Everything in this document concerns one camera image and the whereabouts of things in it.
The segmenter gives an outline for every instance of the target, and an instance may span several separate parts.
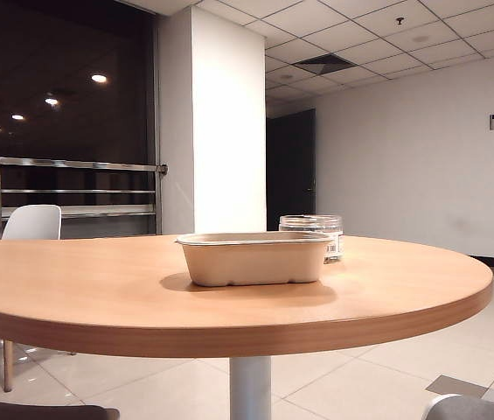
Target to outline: chair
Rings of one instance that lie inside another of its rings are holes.
[[[440,395],[426,408],[422,420],[494,420],[494,402],[467,395]]]
[[[0,420],[118,420],[117,409],[96,405],[45,407],[0,402]]]
[[[60,207],[36,204],[16,208],[5,225],[2,240],[60,239]],[[13,382],[13,343],[3,341],[3,390],[10,392]]]

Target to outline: clear plastic container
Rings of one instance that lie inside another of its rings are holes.
[[[326,249],[324,263],[335,263],[342,258],[344,230],[342,218],[338,215],[298,214],[281,216],[279,229],[326,233],[330,237],[330,243]]]

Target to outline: table top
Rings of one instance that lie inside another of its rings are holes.
[[[491,299],[477,260],[353,236],[318,282],[203,288],[174,240],[0,241],[0,337],[145,357],[307,353],[434,331]]]

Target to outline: air vent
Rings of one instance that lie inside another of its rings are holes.
[[[327,74],[344,70],[345,68],[355,67],[356,65],[345,59],[340,59],[337,55],[326,54],[314,59],[306,59],[295,63],[294,66],[314,74]]]

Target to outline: metal railing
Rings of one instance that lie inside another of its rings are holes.
[[[134,171],[149,174],[150,186],[159,185],[159,176],[167,172],[167,165],[151,164],[113,164],[106,162],[83,162],[75,160],[58,159],[33,159],[28,157],[0,157],[0,236],[3,230],[3,220],[6,220],[13,208],[2,206],[2,194],[4,193],[92,193],[92,194],[150,194],[152,204],[148,205],[120,205],[120,206],[63,206],[62,218],[86,218],[86,217],[113,217],[113,216],[155,216],[156,210],[153,203],[159,202],[157,189],[124,190],[124,189],[12,189],[2,188],[2,165],[16,166],[46,166],[55,168],[74,168],[108,171]]]

